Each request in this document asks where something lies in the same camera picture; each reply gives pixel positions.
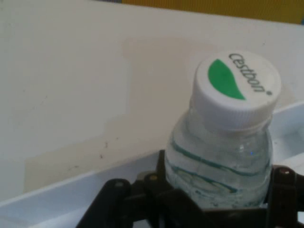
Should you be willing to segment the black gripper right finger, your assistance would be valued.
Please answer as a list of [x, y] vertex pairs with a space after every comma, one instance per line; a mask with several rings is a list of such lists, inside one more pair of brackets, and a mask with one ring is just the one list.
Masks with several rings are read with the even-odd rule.
[[302, 228], [304, 176], [287, 166], [274, 165], [267, 196], [267, 228]]

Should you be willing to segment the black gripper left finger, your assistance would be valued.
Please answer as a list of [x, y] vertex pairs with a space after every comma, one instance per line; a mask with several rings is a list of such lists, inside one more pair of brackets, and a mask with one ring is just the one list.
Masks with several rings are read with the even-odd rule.
[[152, 228], [202, 228], [204, 215], [181, 190], [165, 179], [164, 151], [156, 170], [134, 183], [125, 179], [107, 181], [83, 217], [78, 228], [132, 228], [146, 220]]

